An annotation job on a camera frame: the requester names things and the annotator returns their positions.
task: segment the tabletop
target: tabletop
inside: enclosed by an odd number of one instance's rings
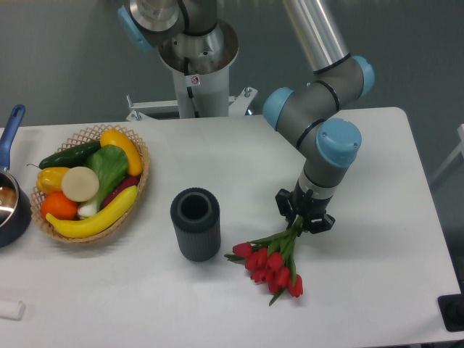
[[[123,229],[91,246],[50,239],[31,223],[0,250],[0,297],[26,305],[0,322],[5,347],[374,347],[464,338],[447,332],[437,297],[459,286],[406,114],[337,117],[362,146],[328,206],[332,230],[303,234],[295,259],[304,294],[272,307],[267,287],[224,258],[232,246],[286,227],[275,195],[305,159],[260,115],[121,123],[149,148],[149,182]],[[90,125],[22,127],[10,173],[23,191],[38,163]],[[221,248],[190,262],[170,204],[189,187],[220,204]]]

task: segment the yellow banana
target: yellow banana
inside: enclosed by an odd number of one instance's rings
[[[110,227],[128,211],[136,201],[137,186],[130,186],[118,194],[105,208],[84,220],[60,220],[48,213],[45,218],[59,234],[68,238],[86,238],[94,236]]]

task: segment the tulip bouquet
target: tulip bouquet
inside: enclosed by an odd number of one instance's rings
[[[228,261],[243,263],[255,283],[266,283],[273,298],[277,298],[288,289],[290,295],[299,297],[303,294],[302,277],[297,274],[294,260],[294,248],[297,237],[303,230],[303,218],[283,232],[272,236],[237,244],[232,248],[233,254],[224,255]]]

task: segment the blue joint cap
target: blue joint cap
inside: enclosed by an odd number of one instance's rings
[[[338,168],[348,168],[355,161],[361,141],[361,132],[357,127],[341,118],[325,121],[316,135],[320,155]]]
[[[361,66],[362,74],[364,75],[364,86],[362,87],[361,96],[370,91],[372,86],[374,86],[374,81],[376,80],[376,74],[372,65],[361,56],[353,56],[353,59]]]
[[[150,45],[144,35],[137,28],[136,24],[132,21],[131,16],[128,14],[124,6],[118,9],[117,17],[119,18],[124,32],[138,49],[143,52],[148,52],[153,49],[152,45]]]
[[[262,115],[274,129],[281,115],[282,108],[293,91],[288,87],[276,89],[265,101],[262,107]]]

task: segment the orange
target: orange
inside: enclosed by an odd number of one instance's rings
[[[78,214],[78,204],[71,201],[62,192],[54,192],[42,202],[41,214],[43,218],[48,212],[60,220],[74,220]]]

